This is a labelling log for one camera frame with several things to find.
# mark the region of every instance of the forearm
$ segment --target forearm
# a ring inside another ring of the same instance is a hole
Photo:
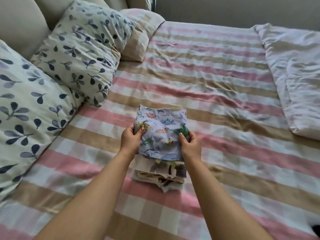
[[[226,192],[202,161],[186,165],[212,239],[272,237]]]
[[[120,151],[35,240],[104,239],[131,157]]]

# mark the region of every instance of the right arm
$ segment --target right arm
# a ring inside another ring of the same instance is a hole
[[[182,156],[212,239],[272,240],[273,238],[227,193],[201,161],[201,141],[190,143],[179,134]]]

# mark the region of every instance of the gray wall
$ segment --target gray wall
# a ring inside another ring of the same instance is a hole
[[[175,22],[320,30],[320,0],[157,0],[155,11]]]

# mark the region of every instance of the plaid bed sheet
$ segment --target plaid bed sheet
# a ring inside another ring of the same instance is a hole
[[[118,152],[139,104],[187,108],[203,161],[234,199],[275,239],[317,239],[320,142],[289,131],[258,35],[175,22],[143,63],[121,62],[103,106],[84,105],[40,156],[1,206],[0,238],[32,239]],[[210,239],[189,176],[163,193],[132,173],[106,239]]]

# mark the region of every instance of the striped pillow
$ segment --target striped pillow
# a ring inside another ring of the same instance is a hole
[[[165,19],[157,13],[137,8],[123,9],[120,13],[136,22],[132,35],[122,52],[121,60],[142,62],[150,38]]]

